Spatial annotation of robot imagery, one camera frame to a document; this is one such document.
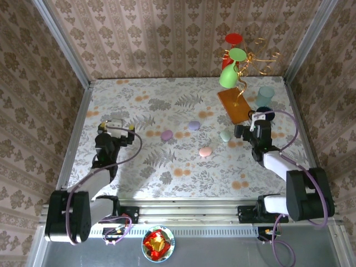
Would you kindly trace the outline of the dark blue mug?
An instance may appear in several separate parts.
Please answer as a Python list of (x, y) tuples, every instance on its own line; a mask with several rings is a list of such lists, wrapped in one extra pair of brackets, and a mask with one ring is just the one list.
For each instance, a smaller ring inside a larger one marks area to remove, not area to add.
[(273, 110), (269, 107), (266, 107), (266, 106), (261, 106), (259, 107), (256, 111), (255, 110), (250, 110), (248, 112), (248, 116), (249, 116), (249, 119), (252, 120), (252, 115), (256, 112), (268, 112), (266, 115), (265, 115), (265, 119), (267, 121), (272, 121), (274, 118), (275, 118), (275, 113), (273, 112)]

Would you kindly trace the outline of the translucent teal cup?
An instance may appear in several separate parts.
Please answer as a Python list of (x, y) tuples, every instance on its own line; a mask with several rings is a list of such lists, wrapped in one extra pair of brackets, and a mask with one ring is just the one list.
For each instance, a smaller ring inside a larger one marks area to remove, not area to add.
[(275, 91), (270, 86), (262, 86), (259, 88), (257, 98), (255, 100), (259, 107), (269, 106), (271, 99), (274, 97)]

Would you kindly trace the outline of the green plastic wine glass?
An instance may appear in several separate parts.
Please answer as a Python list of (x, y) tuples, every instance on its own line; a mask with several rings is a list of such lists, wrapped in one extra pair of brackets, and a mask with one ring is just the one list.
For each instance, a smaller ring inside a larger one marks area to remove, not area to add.
[(237, 63), (244, 62), (247, 59), (247, 54), (240, 48), (232, 48), (228, 56), (232, 62), (222, 70), (219, 83), (223, 88), (234, 88), (241, 76)]

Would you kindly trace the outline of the red plastic wine glass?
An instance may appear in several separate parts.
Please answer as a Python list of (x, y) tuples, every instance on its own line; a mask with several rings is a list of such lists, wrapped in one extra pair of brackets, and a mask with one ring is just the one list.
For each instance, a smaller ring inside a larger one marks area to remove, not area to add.
[[(243, 41), (243, 37), (238, 33), (229, 33), (225, 37), (225, 41), (230, 44), (230, 49), (233, 49)], [(233, 60), (229, 56), (229, 50), (225, 50), (222, 57), (221, 69), (223, 70), (226, 66), (232, 64), (232, 62)]]

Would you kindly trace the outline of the red gold foil candies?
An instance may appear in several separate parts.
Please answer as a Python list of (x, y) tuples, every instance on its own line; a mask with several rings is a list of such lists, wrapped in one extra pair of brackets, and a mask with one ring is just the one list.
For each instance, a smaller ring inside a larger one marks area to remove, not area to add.
[(149, 233), (149, 235), (145, 237), (143, 245), (154, 260), (164, 256), (171, 246), (170, 243), (166, 241), (163, 230), (155, 230)]

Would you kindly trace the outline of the grey metal shelf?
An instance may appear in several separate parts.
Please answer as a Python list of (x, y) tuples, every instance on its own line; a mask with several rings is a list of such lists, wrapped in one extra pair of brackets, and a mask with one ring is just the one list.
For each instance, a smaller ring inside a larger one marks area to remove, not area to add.
[(175, 238), (172, 255), (162, 263), (147, 260), (142, 238), (124, 237), (115, 245), (102, 238), (82, 244), (47, 242), (39, 227), (26, 267), (356, 267), (345, 226), (331, 221), (318, 229), (282, 224), (275, 246), (257, 238)]

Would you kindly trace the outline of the glass bowl blue rim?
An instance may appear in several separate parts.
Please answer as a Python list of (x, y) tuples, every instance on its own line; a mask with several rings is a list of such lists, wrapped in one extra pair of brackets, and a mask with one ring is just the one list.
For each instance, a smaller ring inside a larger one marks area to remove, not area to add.
[[(162, 256), (161, 258), (159, 258), (157, 260), (154, 260), (154, 259), (151, 258), (151, 256), (149, 255), (148, 250), (143, 245), (143, 241), (144, 241), (145, 237), (147, 237), (149, 235), (149, 233), (151, 233), (151, 232), (153, 232), (155, 230), (163, 230), (166, 241), (168, 241), (170, 243), (170, 245), (171, 245), (170, 249), (164, 254), (164, 256)], [(175, 240), (175, 237), (173, 235), (173, 232), (169, 228), (167, 228), (165, 226), (156, 225), (156, 226), (150, 227), (148, 229), (148, 231), (145, 233), (145, 235), (143, 236), (142, 242), (141, 242), (141, 249), (142, 249), (142, 252), (143, 252), (145, 258), (147, 260), (149, 260), (150, 262), (162, 263), (162, 262), (166, 261), (172, 255), (172, 253), (174, 252), (174, 249), (175, 249), (175, 245), (176, 245), (176, 240)]]

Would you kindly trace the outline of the aluminium side rail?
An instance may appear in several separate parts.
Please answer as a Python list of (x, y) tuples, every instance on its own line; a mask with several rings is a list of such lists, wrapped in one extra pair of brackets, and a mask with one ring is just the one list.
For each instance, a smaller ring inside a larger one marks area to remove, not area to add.
[(286, 92), (287, 92), (287, 95), (289, 97), (289, 101), (290, 101), (290, 105), (291, 105), (291, 108), (293, 110), (293, 114), (295, 115), (295, 119), (297, 121), (297, 124), (298, 124), (298, 129), (299, 129), (299, 136), (303, 142), (303, 146), (304, 146), (304, 150), (305, 150), (305, 154), (306, 154), (306, 157), (308, 159), (308, 163), (311, 167), (318, 167), (318, 164), (315, 160), (315, 157), (314, 157), (314, 154), (313, 154), (313, 151), (312, 151), (312, 147), (309, 143), (309, 140), (308, 140), (308, 137), (307, 137), (307, 134), (306, 134), (306, 130), (305, 130), (305, 127), (304, 127), (304, 124), (303, 124), (303, 120), (302, 120), (302, 117), (300, 115), (300, 112), (299, 112), (299, 109), (298, 109), (298, 105), (297, 105), (297, 102), (295, 100), (295, 97), (293, 95), (293, 91), (291, 89), (291, 86), (290, 86), (290, 83), (286, 80), (286, 78), (283, 77), (283, 82), (284, 82), (284, 85), (285, 85), (285, 88), (286, 88)]
[(82, 128), (85, 122), (88, 107), (91, 101), (93, 87), (95, 86), (95, 81), (91, 82), (89, 86), (85, 89), (83, 98), (78, 110), (78, 114), (75, 120), (75, 124), (72, 130), (71, 138), (66, 151), (65, 159), (61, 168), (60, 175), (58, 177), (58, 182), (56, 190), (65, 189), (68, 186), (70, 180), (73, 163), (76, 156), (76, 151), (81, 137)]

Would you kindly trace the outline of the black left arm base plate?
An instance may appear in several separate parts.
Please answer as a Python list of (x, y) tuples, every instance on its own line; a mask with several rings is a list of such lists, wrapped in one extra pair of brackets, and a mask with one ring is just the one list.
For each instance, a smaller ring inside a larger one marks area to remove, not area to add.
[(113, 212), (114, 216), (128, 216), (133, 224), (137, 224), (140, 216), (140, 208), (138, 206), (120, 206)]

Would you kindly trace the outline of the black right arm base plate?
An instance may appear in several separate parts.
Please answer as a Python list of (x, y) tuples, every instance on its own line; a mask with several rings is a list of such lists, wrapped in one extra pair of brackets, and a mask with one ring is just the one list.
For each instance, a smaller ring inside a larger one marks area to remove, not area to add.
[(238, 206), (238, 218), (242, 224), (274, 223), (278, 216), (278, 213), (266, 212), (261, 207)]

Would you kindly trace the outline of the wide aluminium frame rail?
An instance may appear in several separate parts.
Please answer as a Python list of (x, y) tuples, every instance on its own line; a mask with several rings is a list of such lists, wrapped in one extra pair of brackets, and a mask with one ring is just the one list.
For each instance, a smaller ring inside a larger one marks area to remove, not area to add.
[[(121, 199), (120, 206), (139, 207), (137, 224), (164, 226), (234, 226), (241, 224), (238, 206), (255, 206), (255, 199), (236, 198), (163, 198)], [(90, 203), (92, 222), (111, 215), (113, 201)]]

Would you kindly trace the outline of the aluminium frame post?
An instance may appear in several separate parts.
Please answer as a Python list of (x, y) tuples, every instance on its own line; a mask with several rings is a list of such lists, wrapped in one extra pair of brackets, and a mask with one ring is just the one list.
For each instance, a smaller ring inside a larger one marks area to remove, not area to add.
[(61, 28), (59, 20), (56, 18), (54, 12), (51, 10), (47, 0), (31, 0), (41, 17), (49, 28), (54, 39), (58, 43), (61, 51), (63, 52), (66, 60), (72, 67), (76, 77), (80, 81), (84, 89), (90, 87), (90, 79), (86, 75), (84, 68), (82, 67), (79, 58), (76, 56), (74, 49), (72, 48), (68, 38), (66, 37), (64, 30)]
[(299, 48), (297, 49), (287, 71), (284, 75), (286, 84), (291, 84), (302, 64), (306, 60), (308, 53), (311, 51), (314, 43), (320, 35), (338, 0), (322, 0)]

